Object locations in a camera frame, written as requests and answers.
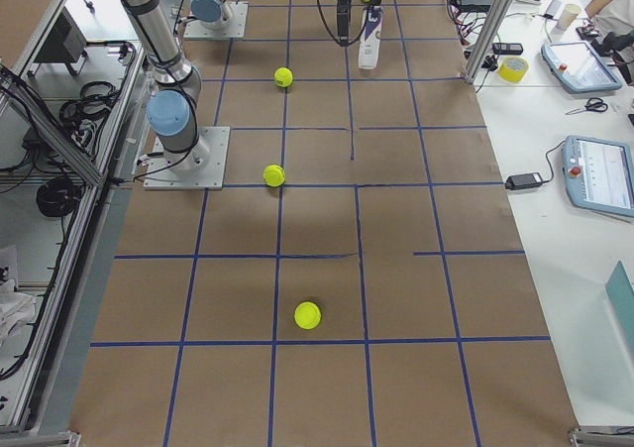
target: blue tape grid line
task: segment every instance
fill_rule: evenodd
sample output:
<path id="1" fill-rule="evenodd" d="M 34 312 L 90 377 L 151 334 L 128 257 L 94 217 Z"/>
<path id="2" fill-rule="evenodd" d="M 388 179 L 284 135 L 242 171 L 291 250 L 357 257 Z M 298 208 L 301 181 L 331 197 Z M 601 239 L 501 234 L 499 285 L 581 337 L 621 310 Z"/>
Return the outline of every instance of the blue tape grid line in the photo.
<path id="1" fill-rule="evenodd" d="M 463 343 L 526 343 L 551 341 L 547 335 L 535 336 L 472 336 L 463 337 Z M 428 345 L 441 343 L 457 343 L 458 338 L 379 338 L 350 340 L 276 340 L 276 346 L 312 346 L 312 345 Z M 124 348 L 124 347 L 188 347 L 188 346 L 272 346 L 272 340 L 185 340 L 185 341 L 95 341 L 91 348 Z"/>
<path id="2" fill-rule="evenodd" d="M 414 257 L 427 256 L 512 256 L 523 255 L 524 251 L 421 251 Z M 193 259 L 345 259 L 354 254 L 131 254 L 115 256 L 118 261 L 143 260 L 193 260 Z"/>
<path id="3" fill-rule="evenodd" d="M 398 25 L 398 30 L 400 33 L 400 36 L 403 36 L 403 27 L 402 27 L 402 23 L 400 20 L 400 12 L 399 12 L 399 6 L 398 4 L 395 4 L 395 12 L 396 12 L 396 22 Z M 411 77 L 412 73 L 411 73 L 411 66 L 409 63 L 409 59 L 408 59 L 408 55 L 407 55 L 407 46 L 405 45 L 405 43 L 402 43 L 403 46 L 403 53 L 405 56 L 405 66 L 407 68 L 407 75 L 409 77 Z M 414 82 L 410 81 L 409 83 L 409 87 L 410 87 L 410 92 L 411 92 L 411 97 L 412 97 L 412 101 L 414 104 L 414 113 L 416 116 L 416 124 L 417 126 L 420 128 L 422 126 L 422 121 L 421 121 L 421 117 L 420 117 L 420 113 L 418 111 L 418 102 L 416 99 L 416 90 L 414 88 Z M 433 210 L 433 214 L 434 214 L 434 221 L 436 224 L 436 231 L 438 234 L 438 243 L 439 243 L 439 247 L 440 247 L 440 252 L 441 252 L 441 259 L 443 262 L 443 270 L 445 272 L 445 280 L 447 282 L 447 294 L 449 296 L 449 300 L 450 300 L 450 306 L 451 306 L 451 310 L 452 310 L 452 318 L 454 321 L 454 330 L 456 332 L 456 339 L 457 339 L 457 345 L 458 345 L 458 352 L 459 352 L 459 356 L 460 356 L 460 362 L 461 362 L 461 368 L 463 370 L 463 380 L 465 383 L 465 392 L 467 395 L 467 402 L 469 404 L 469 412 L 470 412 L 470 416 L 472 419 L 472 427 L 474 430 L 474 437 L 475 437 L 475 445 L 476 447 L 481 447 L 481 440 L 479 437 L 479 428 L 477 425 L 477 416 L 476 416 L 476 407 L 474 404 L 474 397 L 472 394 L 472 390 L 471 390 L 471 384 L 470 384 L 470 380 L 469 380 L 469 371 L 467 369 L 467 360 L 465 359 L 465 351 L 463 348 L 463 342 L 461 340 L 461 334 L 460 334 L 460 323 L 458 321 L 458 311 L 456 308 L 456 304 L 454 301 L 454 294 L 453 294 L 453 290 L 452 290 L 452 282 L 451 282 L 451 277 L 449 274 L 449 266 L 447 264 L 447 257 L 444 254 L 445 253 L 445 244 L 443 242 L 443 234 L 442 234 L 442 230 L 441 230 L 441 225 L 440 225 L 440 216 L 438 214 L 438 206 L 436 203 L 436 195 L 434 192 L 434 184 L 433 184 L 433 178 L 432 178 L 432 174 L 430 172 L 429 169 L 429 159 L 427 157 L 427 150 L 425 148 L 425 138 L 423 136 L 422 132 L 419 132 L 419 136 L 420 136 L 420 142 L 421 142 L 421 147 L 422 147 L 422 151 L 423 151 L 423 160 L 425 162 L 425 170 L 427 171 L 427 180 L 430 181 L 431 185 L 429 187 L 429 192 L 430 192 L 430 198 L 431 198 L 431 203 L 432 203 L 432 210 Z"/>
<path id="4" fill-rule="evenodd" d="M 218 125 L 218 119 L 219 119 L 219 115 L 220 115 L 220 108 L 221 108 L 221 104 L 222 104 L 222 97 L 223 97 L 223 93 L 225 90 L 225 82 L 227 79 L 227 71 L 229 69 L 229 59 L 231 58 L 231 50 L 233 48 L 233 41 L 230 41 L 229 43 L 229 48 L 227 50 L 227 57 L 225 60 L 225 68 L 223 69 L 223 78 L 222 78 L 222 82 L 220 85 L 220 92 L 219 92 L 219 96 L 218 96 L 218 104 L 216 106 L 216 114 L 214 116 L 214 125 Z M 169 445 L 169 435 L 171 433 L 171 423 L 172 423 L 172 419 L 173 419 L 173 412 L 174 412 L 174 405 L 176 402 L 176 396 L 178 393 L 178 381 L 179 381 L 179 377 L 180 377 L 180 367 L 182 364 L 182 354 L 183 354 L 183 349 L 185 347 L 184 345 L 184 341 L 185 338 L 187 336 L 187 323 L 189 321 L 189 310 L 191 307 L 191 298 L 193 295 L 193 290 L 194 290 L 194 283 L 195 283 L 195 279 L 196 279 L 196 269 L 198 266 L 198 254 L 200 253 L 200 243 L 202 240 L 202 232 L 203 232 L 203 227 L 204 227 L 204 223 L 205 223 L 205 212 L 207 210 L 207 201 L 209 200 L 209 189 L 205 189 L 204 195 L 203 195 L 203 201 L 202 201 L 202 208 L 200 211 L 200 219 L 198 222 L 198 233 L 196 234 L 196 246 L 195 246 L 195 251 L 194 251 L 194 257 L 193 257 L 193 261 L 192 261 L 192 265 L 191 265 L 191 276 L 189 279 L 189 288 L 187 291 L 187 301 L 185 304 L 185 313 L 183 315 L 183 322 L 182 322 L 182 330 L 181 330 L 181 334 L 180 334 L 180 345 L 178 347 L 178 355 L 176 358 L 176 367 L 174 369 L 174 380 L 173 380 L 173 384 L 171 387 L 171 395 L 169 398 L 169 408 L 167 411 L 167 421 L 165 422 L 165 433 L 163 436 L 163 440 L 162 440 L 162 447 L 168 447 Z"/>
<path id="5" fill-rule="evenodd" d="M 290 63 L 290 21 L 292 17 L 292 0 L 288 0 L 288 17 L 286 28 L 286 66 Z M 288 88 L 284 89 L 284 112 L 281 131 L 281 155 L 280 164 L 284 167 L 286 160 L 286 124 L 288 120 Z M 270 384 L 268 394 L 268 437 L 266 445 L 273 446 L 274 419 L 275 419 L 275 371 L 277 368 L 277 313 L 279 310 L 279 270 L 281 265 L 281 229 L 284 203 L 284 191 L 279 189 L 279 201 L 277 206 L 277 240 L 275 242 L 275 286 L 273 293 L 273 326 L 272 348 L 270 350 Z"/>

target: person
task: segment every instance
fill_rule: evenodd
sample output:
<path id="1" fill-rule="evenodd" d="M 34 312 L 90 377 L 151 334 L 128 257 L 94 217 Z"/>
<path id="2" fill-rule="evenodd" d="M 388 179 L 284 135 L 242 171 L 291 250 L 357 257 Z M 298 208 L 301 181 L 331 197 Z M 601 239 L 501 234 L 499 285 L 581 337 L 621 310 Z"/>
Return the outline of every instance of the person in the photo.
<path id="1" fill-rule="evenodd" d="M 585 13 L 603 37 L 609 33 L 625 36 L 634 32 L 634 0 L 591 0 L 585 6 Z M 634 50 L 631 46 L 618 52 L 615 62 L 619 64 L 619 60 L 622 62 L 619 70 L 631 84 L 634 76 Z"/>

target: metal bracket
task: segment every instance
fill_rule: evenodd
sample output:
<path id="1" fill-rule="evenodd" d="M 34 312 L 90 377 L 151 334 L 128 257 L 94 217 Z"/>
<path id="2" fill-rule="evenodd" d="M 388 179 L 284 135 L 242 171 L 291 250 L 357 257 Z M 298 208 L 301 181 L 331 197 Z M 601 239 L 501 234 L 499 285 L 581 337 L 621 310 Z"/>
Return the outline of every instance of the metal bracket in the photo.
<path id="1" fill-rule="evenodd" d="M 209 161 L 201 169 L 190 172 L 174 172 L 171 169 L 163 169 L 167 166 L 165 159 L 152 160 L 148 166 L 148 172 L 160 170 L 145 178 L 144 188 L 152 190 L 179 190 L 179 189 L 221 189 L 225 178 L 225 166 L 227 163 L 227 151 L 229 149 L 229 127 L 200 127 L 200 138 L 204 139 L 211 153 Z M 153 152 L 162 152 L 162 144 L 155 140 Z"/>
<path id="2" fill-rule="evenodd" d="M 245 36 L 245 28 L 247 27 L 249 3 L 240 1 L 232 3 L 232 5 L 234 17 L 229 26 L 214 30 L 205 28 L 200 21 L 191 21 L 187 23 L 184 38 L 191 41 L 222 41 L 243 38 Z"/>

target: wire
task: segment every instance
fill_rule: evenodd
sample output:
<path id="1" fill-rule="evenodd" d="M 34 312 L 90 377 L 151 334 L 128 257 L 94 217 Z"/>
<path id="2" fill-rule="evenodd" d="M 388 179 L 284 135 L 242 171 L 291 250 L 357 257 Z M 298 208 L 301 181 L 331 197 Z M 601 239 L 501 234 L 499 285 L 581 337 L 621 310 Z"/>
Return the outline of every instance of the wire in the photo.
<path id="1" fill-rule="evenodd" d="M 34 162 L 31 162 L 31 163 L 32 163 L 31 164 L 31 168 L 29 169 L 29 172 L 27 172 L 27 175 L 24 176 L 22 179 L 20 179 L 20 181 L 18 181 L 16 184 L 11 186 L 9 189 L 4 189 L 4 190 L 0 191 L 0 194 L 6 194 L 9 191 L 13 191 L 16 187 L 22 185 L 27 179 L 29 179 L 29 176 L 33 172 L 33 169 L 36 167 Z"/>
<path id="2" fill-rule="evenodd" d="M 183 21 L 180 19 L 180 12 L 182 11 L 182 6 L 185 4 L 185 0 L 180 0 L 180 6 L 178 6 L 178 12 L 176 13 L 176 19 L 174 20 L 174 27 L 171 30 L 171 33 L 175 36 L 178 36 L 178 25 L 182 24 Z"/>
<path id="3" fill-rule="evenodd" d="M 548 18 L 544 18 L 544 27 L 543 27 L 543 29 L 544 29 L 544 32 L 546 33 L 546 37 L 548 38 L 548 42 L 551 43 L 553 40 L 551 39 L 551 35 L 548 34 L 548 28 L 546 27 L 547 23 L 548 23 Z"/>
<path id="4" fill-rule="evenodd" d="M 562 140 L 561 142 L 559 142 L 557 144 L 556 147 L 551 148 L 548 152 L 546 152 L 546 154 L 544 155 L 544 157 L 546 158 L 546 161 L 548 162 L 548 168 L 550 168 L 551 170 L 551 177 L 549 179 L 545 179 L 544 180 L 544 184 L 546 184 L 547 182 L 551 182 L 554 178 L 555 178 L 555 171 L 553 170 L 553 164 L 551 163 L 550 159 L 548 158 L 548 155 L 550 153 L 552 153 L 554 150 L 556 150 L 558 147 L 560 147 L 561 145 L 563 145 L 566 142 L 566 140 Z"/>
<path id="5" fill-rule="evenodd" d="M 72 217 L 68 224 L 68 230 L 70 229 L 70 226 L 72 226 L 76 217 L 77 217 L 77 209 L 75 207 L 75 210 L 72 212 Z M 31 349 L 33 348 L 33 344 L 35 343 L 36 334 L 38 333 L 38 328 L 40 327 L 42 323 L 42 320 L 46 312 L 46 307 L 49 302 L 49 298 L 55 288 L 55 281 L 57 279 L 57 275 L 59 274 L 59 269 L 61 267 L 61 258 L 65 252 L 66 246 L 68 245 L 69 238 L 67 236 L 68 236 L 68 233 L 66 232 L 65 236 L 62 238 L 62 241 L 59 247 L 59 252 L 57 253 L 57 257 L 55 259 L 55 264 L 53 266 L 53 274 L 51 275 L 51 279 L 49 281 L 49 285 L 47 286 L 47 290 L 42 295 L 40 295 L 43 299 L 42 305 L 40 306 L 40 310 L 38 312 L 38 316 L 36 317 L 36 321 L 30 324 L 32 329 L 31 329 L 31 335 L 29 336 L 29 341 L 27 342 L 27 346 L 25 347 L 22 354 L 16 357 L 16 361 L 13 363 L 13 365 L 11 365 L 6 370 L 0 371 L 0 382 L 6 381 L 12 376 L 14 376 L 16 373 L 18 373 L 20 371 L 20 368 L 22 368 L 24 363 L 29 359 L 29 356 L 31 354 Z"/>
<path id="6" fill-rule="evenodd" d="M 348 48 L 350 47 L 352 44 L 355 44 L 359 41 L 359 39 L 361 38 L 361 36 L 364 34 L 364 32 L 366 31 L 366 27 L 368 26 L 368 16 L 370 15 L 370 11 L 372 8 L 372 5 L 368 5 L 366 6 L 366 15 L 364 17 L 364 24 L 361 27 L 361 31 L 359 32 L 359 34 L 352 40 L 349 41 L 347 44 L 343 44 L 341 43 L 333 34 L 333 32 L 330 30 L 330 28 L 328 27 L 328 23 L 326 22 L 326 17 L 324 16 L 324 12 L 321 9 L 321 1 L 320 0 L 316 0 L 317 2 L 317 10 L 319 11 L 319 17 L 321 18 L 321 22 L 324 25 L 324 28 L 326 29 L 326 31 L 328 32 L 328 34 L 330 35 L 330 38 L 337 43 L 340 47 L 342 48 Z"/>

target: floor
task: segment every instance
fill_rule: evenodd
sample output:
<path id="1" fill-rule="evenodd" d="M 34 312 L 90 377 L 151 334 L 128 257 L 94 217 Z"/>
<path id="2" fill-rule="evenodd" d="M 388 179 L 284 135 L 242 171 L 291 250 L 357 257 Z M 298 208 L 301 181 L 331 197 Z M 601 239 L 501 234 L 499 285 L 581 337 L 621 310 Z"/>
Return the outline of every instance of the floor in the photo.
<path id="1" fill-rule="evenodd" d="M 246 39 L 185 45 L 199 123 L 232 127 L 225 188 L 132 189 L 70 427 L 89 447 L 568 445 L 443 0 L 384 0 L 369 72 L 314 0 L 244 1 Z M 304 300 L 322 309 L 311 331 L 293 322 Z"/>

